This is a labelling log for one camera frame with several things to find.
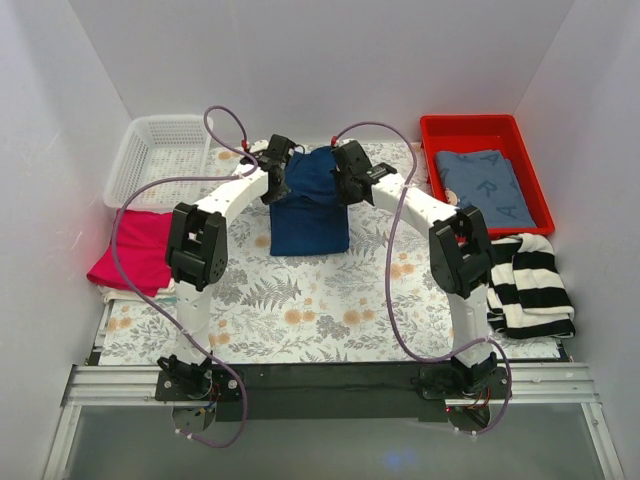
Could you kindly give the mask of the navy blue mickey t-shirt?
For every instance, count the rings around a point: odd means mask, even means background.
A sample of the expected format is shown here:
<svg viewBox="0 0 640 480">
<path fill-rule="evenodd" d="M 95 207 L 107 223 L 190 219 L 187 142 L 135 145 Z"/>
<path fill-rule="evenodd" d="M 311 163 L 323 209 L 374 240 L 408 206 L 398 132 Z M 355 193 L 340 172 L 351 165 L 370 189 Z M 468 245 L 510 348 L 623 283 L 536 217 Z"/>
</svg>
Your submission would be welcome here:
<svg viewBox="0 0 640 480">
<path fill-rule="evenodd" d="M 293 156 L 285 170 L 290 193 L 269 207 L 271 255 L 316 256 L 348 250 L 347 207 L 338 200 L 334 167 L 328 146 Z"/>
</svg>

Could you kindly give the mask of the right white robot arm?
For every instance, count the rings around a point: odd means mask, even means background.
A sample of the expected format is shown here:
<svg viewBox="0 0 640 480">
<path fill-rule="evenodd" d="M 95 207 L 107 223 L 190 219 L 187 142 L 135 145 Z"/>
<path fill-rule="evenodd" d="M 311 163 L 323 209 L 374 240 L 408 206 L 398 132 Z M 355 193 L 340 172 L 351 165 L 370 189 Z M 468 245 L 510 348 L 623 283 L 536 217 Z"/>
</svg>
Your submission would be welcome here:
<svg viewBox="0 0 640 480">
<path fill-rule="evenodd" d="M 356 140 L 333 139 L 332 171 L 339 200 L 346 205 L 367 202 L 394 215 L 385 257 L 384 290 L 396 341 L 413 360 L 439 365 L 449 373 L 447 384 L 463 395 L 488 388 L 497 368 L 489 343 L 487 291 L 495 253 L 479 209 L 459 209 L 411 185 L 387 163 L 374 165 Z M 441 357 L 411 351 L 396 322 L 391 299 L 391 264 L 398 225 L 404 222 L 428 240 L 431 276 L 446 293 L 453 328 L 453 350 Z"/>
</svg>

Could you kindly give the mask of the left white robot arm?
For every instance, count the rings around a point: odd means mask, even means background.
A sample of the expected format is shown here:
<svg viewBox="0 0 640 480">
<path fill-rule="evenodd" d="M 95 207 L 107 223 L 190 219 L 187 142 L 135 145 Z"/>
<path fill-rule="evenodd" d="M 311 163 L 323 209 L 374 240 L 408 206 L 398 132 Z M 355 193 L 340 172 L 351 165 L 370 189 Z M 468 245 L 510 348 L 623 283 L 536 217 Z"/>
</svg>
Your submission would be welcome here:
<svg viewBox="0 0 640 480">
<path fill-rule="evenodd" d="M 182 337 L 175 353 L 160 358 L 158 365 L 171 385 L 191 399 L 204 399 L 218 390 L 205 343 L 213 287 L 228 264 L 227 228 L 254 200 L 269 204 L 290 192 L 285 169 L 295 148 L 292 140 L 272 135 L 266 147 L 254 153 L 256 163 L 243 158 L 232 180 L 173 210 L 166 261 L 175 285 L 176 321 Z"/>
</svg>

